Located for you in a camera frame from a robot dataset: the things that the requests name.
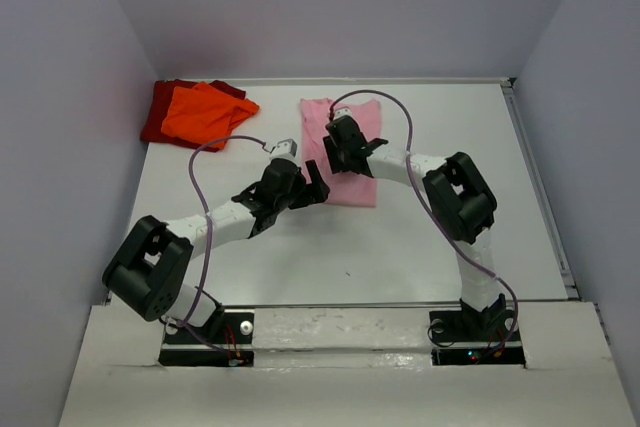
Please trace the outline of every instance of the pile of clothes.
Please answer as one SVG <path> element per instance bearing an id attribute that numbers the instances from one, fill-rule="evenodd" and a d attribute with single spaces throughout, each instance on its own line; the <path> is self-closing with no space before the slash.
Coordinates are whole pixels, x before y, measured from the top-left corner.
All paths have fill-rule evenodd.
<path id="1" fill-rule="evenodd" d="M 157 81 L 153 102 L 140 140 L 195 149 L 218 137 L 230 135 L 260 106 L 246 92 L 222 82 Z M 206 150 L 224 149 L 226 141 Z"/>

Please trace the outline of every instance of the white tabletop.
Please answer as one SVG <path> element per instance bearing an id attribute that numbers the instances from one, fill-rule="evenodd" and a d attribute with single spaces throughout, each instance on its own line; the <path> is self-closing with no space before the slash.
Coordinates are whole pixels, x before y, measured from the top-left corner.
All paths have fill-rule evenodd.
<path id="1" fill-rule="evenodd" d="M 492 229 L 497 272 L 522 299 L 565 299 L 566 291 L 515 130 L 497 84 L 270 85 L 247 87 L 261 106 L 235 133 L 270 142 L 300 141 L 301 98 L 336 98 L 358 88 L 397 96 L 411 111 L 414 151 L 468 153 L 498 199 Z M 353 103 L 368 100 L 362 95 Z M 406 121 L 382 103 L 382 137 L 406 142 Z M 150 144 L 132 224 L 201 211 L 187 175 L 192 151 Z M 196 176 L 211 208 L 262 175 L 268 159 L 253 143 L 231 141 L 202 153 Z M 196 284 L 202 258 L 186 280 Z M 460 278 L 455 255 L 410 189 L 380 181 L 376 208 L 330 205 L 283 212 L 274 227 L 249 241 L 216 249 L 207 290 L 226 304 L 331 304 L 455 301 Z"/>

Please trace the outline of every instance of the orange cloth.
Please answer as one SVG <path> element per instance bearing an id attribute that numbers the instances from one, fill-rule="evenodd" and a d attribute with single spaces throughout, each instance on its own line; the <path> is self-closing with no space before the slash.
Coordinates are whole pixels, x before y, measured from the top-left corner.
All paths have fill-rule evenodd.
<path id="1" fill-rule="evenodd" d="M 200 82 L 191 89 L 176 87 L 162 122 L 162 133 L 205 144 L 216 137 L 231 135 L 233 129 L 259 109 L 255 102 L 236 99 L 206 82 Z M 224 149 L 226 143 L 218 142 L 213 147 Z"/>

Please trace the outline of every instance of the folded pink garment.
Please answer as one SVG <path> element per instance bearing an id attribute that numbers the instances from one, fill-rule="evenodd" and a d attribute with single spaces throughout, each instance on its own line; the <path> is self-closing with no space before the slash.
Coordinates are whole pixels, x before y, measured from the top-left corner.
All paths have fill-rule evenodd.
<path id="1" fill-rule="evenodd" d="M 332 174 L 329 159 L 324 150 L 322 138 L 327 136 L 325 126 L 329 123 L 329 106 L 331 99 L 300 101 L 302 110 L 302 171 L 307 179 L 304 162 L 315 160 L 323 180 L 327 183 L 330 204 L 375 207 L 377 200 L 377 181 L 364 175 L 343 172 Z M 370 100 L 361 105 L 338 104 L 336 108 L 349 107 L 358 122 L 360 130 L 367 141 L 380 137 L 382 121 L 380 119 L 380 102 Z"/>

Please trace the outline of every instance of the purple cable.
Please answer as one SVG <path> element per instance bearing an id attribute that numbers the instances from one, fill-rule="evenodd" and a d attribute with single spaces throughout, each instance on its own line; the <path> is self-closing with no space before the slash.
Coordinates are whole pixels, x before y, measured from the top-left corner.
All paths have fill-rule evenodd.
<path id="1" fill-rule="evenodd" d="M 202 264 L 202 274 L 200 274 L 200 282 L 196 287 L 196 295 L 193 298 L 193 303 L 191 304 L 191 307 L 189 308 L 187 315 L 185 315 L 182 320 L 178 321 L 178 326 L 184 327 L 198 342 L 201 342 L 202 344 L 208 347 L 211 347 L 213 350 L 218 350 L 221 352 L 226 352 L 226 350 L 221 349 L 220 347 L 217 347 L 213 345 L 211 342 L 207 341 L 204 337 L 200 336 L 191 325 L 189 325 L 189 319 L 191 319 L 191 316 L 193 315 L 196 308 L 198 307 L 198 303 L 200 302 L 200 298 L 202 297 L 203 293 L 205 295 L 208 295 L 206 292 L 204 292 L 204 284 L 207 280 L 207 273 L 209 272 L 209 260 L 211 258 L 211 247 L 213 246 L 213 221 L 209 216 L 209 203 L 207 202 L 206 197 L 202 193 L 202 189 L 200 188 L 200 185 L 196 180 L 196 176 L 193 173 L 193 162 L 195 161 L 196 156 L 200 152 L 202 152 L 204 149 L 209 147 L 210 145 L 216 144 L 218 142 L 223 142 L 225 140 L 231 140 L 231 139 L 250 140 L 252 142 L 260 144 L 262 147 L 265 147 L 267 145 L 266 142 L 248 135 L 227 135 L 225 137 L 219 137 L 217 139 L 210 140 L 206 144 L 202 144 L 196 150 L 193 151 L 193 154 L 191 154 L 191 158 L 189 159 L 189 178 L 191 179 L 193 188 L 195 189 L 196 194 L 198 195 L 198 199 L 200 199 L 200 203 L 202 204 L 202 208 L 204 209 L 205 219 L 207 222 L 207 238 L 206 238 L 206 247 L 204 251 L 204 262 Z"/>
<path id="2" fill-rule="evenodd" d="M 511 324 L 511 328 L 507 332 L 507 335 L 502 340 L 502 342 L 500 342 L 496 347 L 494 347 L 493 349 L 491 349 L 489 352 L 487 352 L 486 354 L 484 354 L 482 356 L 482 358 L 489 357 L 494 352 L 497 352 L 498 350 L 502 349 L 502 347 L 505 346 L 505 344 L 509 341 L 509 339 L 511 338 L 511 336 L 513 335 L 513 333 L 515 332 L 515 330 L 517 328 L 519 310 L 518 310 L 518 297 L 516 296 L 516 293 L 513 291 L 511 286 L 509 284 L 507 284 L 507 282 L 505 282 L 495 272 L 493 272 L 492 270 L 487 269 L 485 266 L 483 266 L 480 263 L 476 262 L 475 260 L 473 260 L 471 257 L 469 257 L 467 254 L 465 254 L 462 251 L 462 249 L 456 244 L 455 240 L 453 240 L 451 238 L 451 236 L 447 233 L 447 231 L 442 226 L 442 224 L 440 224 L 440 222 L 438 221 L 436 216 L 433 214 L 433 211 L 431 210 L 431 207 L 429 207 L 429 204 L 427 203 L 427 201 L 422 196 L 422 192 L 420 191 L 420 187 L 418 186 L 418 183 L 416 182 L 416 179 L 415 179 L 415 177 L 413 175 L 413 170 L 411 169 L 411 144 L 413 143 L 413 120 L 411 119 L 411 114 L 409 113 L 409 110 L 404 106 L 404 104 L 402 102 L 400 102 L 398 99 L 396 99 L 393 95 L 387 94 L 385 92 L 381 92 L 379 90 L 374 90 L 374 89 L 354 90 L 353 92 L 349 92 L 347 94 L 344 94 L 344 95 L 338 97 L 336 100 L 333 101 L 333 103 L 329 107 L 329 118 L 333 118 L 334 108 L 338 104 L 338 102 L 346 99 L 347 97 L 351 97 L 351 96 L 357 95 L 357 94 L 380 95 L 380 96 L 385 97 L 385 98 L 389 99 L 390 101 L 394 102 L 398 107 L 400 107 L 400 109 L 402 109 L 402 111 L 404 112 L 405 117 L 407 118 L 407 124 L 409 125 L 409 134 L 407 135 L 407 147 L 406 147 L 407 156 L 405 158 L 405 163 L 406 163 L 406 168 L 407 168 L 407 175 L 409 176 L 409 182 L 411 183 L 411 188 L 413 189 L 413 192 L 416 194 L 416 197 L 418 197 L 418 201 L 420 202 L 420 205 L 422 206 L 424 211 L 427 213 L 427 215 L 429 216 L 431 221 L 436 225 L 436 227 L 438 228 L 440 233 L 443 235 L 443 237 L 447 240 L 449 245 L 453 248 L 453 250 L 460 257 L 462 257 L 462 259 L 465 262 L 471 264 L 473 267 L 478 269 L 483 274 L 491 277 L 496 282 L 499 282 L 507 290 L 507 292 L 509 292 L 509 295 L 511 296 L 511 299 L 513 300 L 513 322 Z"/>

